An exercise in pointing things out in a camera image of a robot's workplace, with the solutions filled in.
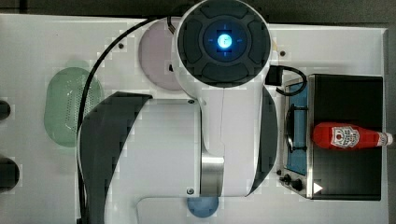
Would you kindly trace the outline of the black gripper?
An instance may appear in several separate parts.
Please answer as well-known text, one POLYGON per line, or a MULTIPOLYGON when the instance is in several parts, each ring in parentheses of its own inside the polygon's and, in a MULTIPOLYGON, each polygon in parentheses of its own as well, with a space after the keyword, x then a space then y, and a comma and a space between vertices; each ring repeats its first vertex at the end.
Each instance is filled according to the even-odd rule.
POLYGON ((271 86, 282 85, 283 68, 279 65, 271 65, 265 78, 265 84, 271 86))

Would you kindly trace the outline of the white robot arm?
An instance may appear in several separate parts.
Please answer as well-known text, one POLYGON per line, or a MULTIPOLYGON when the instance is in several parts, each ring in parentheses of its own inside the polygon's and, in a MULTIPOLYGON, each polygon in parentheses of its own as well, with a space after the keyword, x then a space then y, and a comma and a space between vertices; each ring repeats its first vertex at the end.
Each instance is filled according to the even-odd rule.
POLYGON ((148 198, 246 197, 272 170, 273 41, 242 0, 203 0, 173 33, 180 99, 118 91, 82 122, 78 224, 138 224, 148 198))

